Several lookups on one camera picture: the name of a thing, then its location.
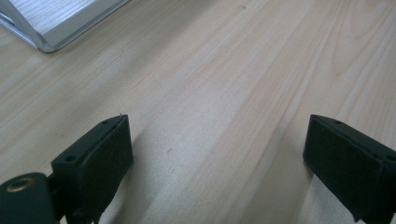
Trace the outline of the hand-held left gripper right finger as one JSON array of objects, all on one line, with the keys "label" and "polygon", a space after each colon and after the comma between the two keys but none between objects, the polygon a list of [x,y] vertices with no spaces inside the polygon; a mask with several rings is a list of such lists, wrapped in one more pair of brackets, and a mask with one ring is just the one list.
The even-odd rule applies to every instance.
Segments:
[{"label": "hand-held left gripper right finger", "polygon": [[310,117],[304,163],[357,221],[396,214],[396,151],[336,119]]}]

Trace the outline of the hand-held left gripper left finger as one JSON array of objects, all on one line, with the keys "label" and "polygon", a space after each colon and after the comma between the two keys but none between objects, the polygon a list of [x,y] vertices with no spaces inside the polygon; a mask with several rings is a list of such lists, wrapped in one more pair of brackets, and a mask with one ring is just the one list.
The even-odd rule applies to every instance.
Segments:
[{"label": "hand-held left gripper left finger", "polygon": [[67,222],[98,222],[133,161],[126,115],[98,123],[54,159],[52,182],[60,188]]}]

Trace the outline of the silver metal tray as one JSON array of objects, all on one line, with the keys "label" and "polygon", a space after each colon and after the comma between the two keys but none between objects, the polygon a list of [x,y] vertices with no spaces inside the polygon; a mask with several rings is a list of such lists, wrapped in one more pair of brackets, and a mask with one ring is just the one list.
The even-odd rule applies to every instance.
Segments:
[{"label": "silver metal tray", "polygon": [[0,25],[42,52],[59,50],[131,0],[0,0]]}]

